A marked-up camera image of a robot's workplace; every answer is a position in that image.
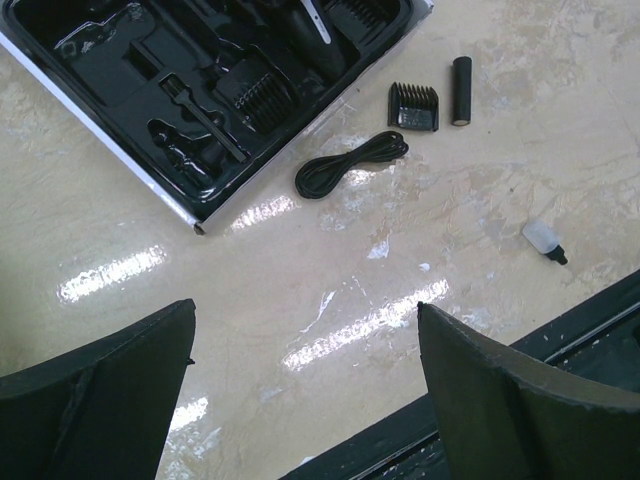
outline coiled cable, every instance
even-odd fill
[[[392,162],[408,151],[409,145],[398,132],[380,133],[351,152],[311,160],[296,175],[296,189],[304,198],[324,198],[355,165]]]

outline marble floor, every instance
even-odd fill
[[[197,364],[158,478],[277,478],[425,393],[418,301],[509,343],[640,268],[640,3],[469,5],[438,2],[205,237],[0,51],[0,375],[191,297]],[[459,55],[465,128],[447,121]],[[386,128],[393,81],[440,92],[441,130],[300,199],[306,160]],[[568,266],[521,235],[533,216]]]

